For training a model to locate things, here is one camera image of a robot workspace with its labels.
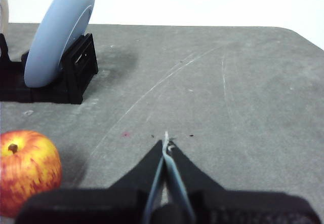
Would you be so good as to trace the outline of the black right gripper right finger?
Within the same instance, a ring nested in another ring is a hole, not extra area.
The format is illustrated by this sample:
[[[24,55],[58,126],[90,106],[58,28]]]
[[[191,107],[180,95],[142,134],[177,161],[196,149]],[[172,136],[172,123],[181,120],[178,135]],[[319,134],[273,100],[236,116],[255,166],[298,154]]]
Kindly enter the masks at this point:
[[[197,223],[320,223],[309,202],[283,192],[225,189],[174,144],[168,146]]]

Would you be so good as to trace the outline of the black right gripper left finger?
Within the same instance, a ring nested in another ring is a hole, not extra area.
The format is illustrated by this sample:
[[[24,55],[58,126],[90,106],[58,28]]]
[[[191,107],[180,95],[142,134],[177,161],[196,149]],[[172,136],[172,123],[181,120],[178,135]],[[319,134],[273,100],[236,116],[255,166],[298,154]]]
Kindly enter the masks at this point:
[[[139,223],[156,171],[163,142],[108,188],[56,189],[30,197],[15,223]]]

